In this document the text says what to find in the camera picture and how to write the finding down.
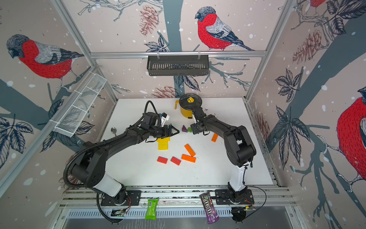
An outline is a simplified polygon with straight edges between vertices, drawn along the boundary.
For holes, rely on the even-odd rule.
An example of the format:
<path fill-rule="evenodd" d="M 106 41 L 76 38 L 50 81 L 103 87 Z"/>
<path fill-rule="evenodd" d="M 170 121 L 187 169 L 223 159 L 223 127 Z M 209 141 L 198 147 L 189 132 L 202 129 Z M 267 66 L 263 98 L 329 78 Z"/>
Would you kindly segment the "small yellow block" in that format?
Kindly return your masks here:
<path fill-rule="evenodd" d="M 168 142 L 164 141 L 164 142 L 161 142 L 159 141 L 158 142 L 158 146 L 167 146 L 168 145 Z"/>

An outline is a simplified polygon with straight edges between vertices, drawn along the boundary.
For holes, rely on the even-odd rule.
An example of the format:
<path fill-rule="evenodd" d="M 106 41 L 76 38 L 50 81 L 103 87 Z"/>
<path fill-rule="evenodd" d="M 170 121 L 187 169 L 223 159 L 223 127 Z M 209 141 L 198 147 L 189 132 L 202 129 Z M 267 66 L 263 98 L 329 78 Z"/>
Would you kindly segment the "red square block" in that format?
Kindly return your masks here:
<path fill-rule="evenodd" d="M 167 164 L 168 159 L 165 158 L 165 157 L 159 156 L 158 159 L 157 159 L 157 162 L 162 163 L 162 164 Z"/>

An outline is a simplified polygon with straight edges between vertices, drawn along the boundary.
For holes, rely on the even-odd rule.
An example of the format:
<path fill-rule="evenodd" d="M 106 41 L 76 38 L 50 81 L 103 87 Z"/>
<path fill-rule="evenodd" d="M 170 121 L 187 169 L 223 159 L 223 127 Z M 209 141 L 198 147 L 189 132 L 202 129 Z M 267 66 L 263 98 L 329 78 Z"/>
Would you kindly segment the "orange slanted block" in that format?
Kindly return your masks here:
<path fill-rule="evenodd" d="M 193 156 L 189 156 L 189 155 L 185 155 L 183 154 L 181 157 L 182 160 L 188 161 L 188 162 L 192 162 L 195 163 L 196 162 L 196 158 Z"/>

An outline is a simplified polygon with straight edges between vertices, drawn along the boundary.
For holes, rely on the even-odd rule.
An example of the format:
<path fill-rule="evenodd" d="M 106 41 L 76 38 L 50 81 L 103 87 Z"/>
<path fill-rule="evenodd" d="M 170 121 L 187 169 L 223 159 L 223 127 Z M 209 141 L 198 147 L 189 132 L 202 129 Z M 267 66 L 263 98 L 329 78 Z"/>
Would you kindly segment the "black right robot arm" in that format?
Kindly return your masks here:
<path fill-rule="evenodd" d="M 193 109 L 193 116 L 195 119 L 195 123 L 191 125 L 193 134 L 209 131 L 221 137 L 224 140 L 226 155 L 235 166 L 225 191 L 226 197 L 218 199 L 228 199 L 233 204 L 253 205 L 253 196 L 246 185 L 245 175 L 256 155 L 256 148 L 246 127 L 226 124 L 212 114 L 206 115 L 201 107 Z"/>

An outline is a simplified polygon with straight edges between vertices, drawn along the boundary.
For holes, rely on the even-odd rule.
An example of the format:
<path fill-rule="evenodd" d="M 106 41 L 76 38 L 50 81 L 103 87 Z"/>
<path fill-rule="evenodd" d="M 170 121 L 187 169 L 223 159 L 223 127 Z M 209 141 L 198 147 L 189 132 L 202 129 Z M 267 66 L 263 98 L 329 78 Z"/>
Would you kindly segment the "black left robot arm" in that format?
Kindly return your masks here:
<path fill-rule="evenodd" d="M 118 205 L 127 200 L 126 187 L 106 173 L 106 163 L 115 154 L 131 146 L 147 142 L 149 137 L 164 139 L 180 133 L 171 124 L 162 125 L 162 115 L 146 112 L 133 125 L 113 138 L 98 143 L 87 142 L 66 165 L 63 172 L 64 183 L 72 188 L 89 188 L 98 194 L 105 194 Z"/>

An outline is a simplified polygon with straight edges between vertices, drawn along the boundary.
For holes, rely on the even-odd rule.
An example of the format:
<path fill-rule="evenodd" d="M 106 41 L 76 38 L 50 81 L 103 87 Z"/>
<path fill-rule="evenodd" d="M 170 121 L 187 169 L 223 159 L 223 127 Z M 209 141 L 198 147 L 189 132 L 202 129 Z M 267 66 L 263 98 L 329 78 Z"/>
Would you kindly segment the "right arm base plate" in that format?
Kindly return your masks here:
<path fill-rule="evenodd" d="M 214 198 L 217 205 L 253 205 L 254 198 L 250 189 L 233 191 L 231 189 L 216 189 Z"/>

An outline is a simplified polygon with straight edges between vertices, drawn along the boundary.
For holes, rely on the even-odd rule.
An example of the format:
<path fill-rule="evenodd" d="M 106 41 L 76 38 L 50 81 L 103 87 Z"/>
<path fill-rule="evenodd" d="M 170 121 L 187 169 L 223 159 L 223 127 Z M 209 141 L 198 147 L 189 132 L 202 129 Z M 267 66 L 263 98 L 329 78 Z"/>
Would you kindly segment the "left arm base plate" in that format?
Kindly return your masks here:
<path fill-rule="evenodd" d="M 102 195 L 101 206 L 119 207 L 119 206 L 138 206 L 141 198 L 140 190 L 122 191 L 116 197 L 107 194 Z"/>

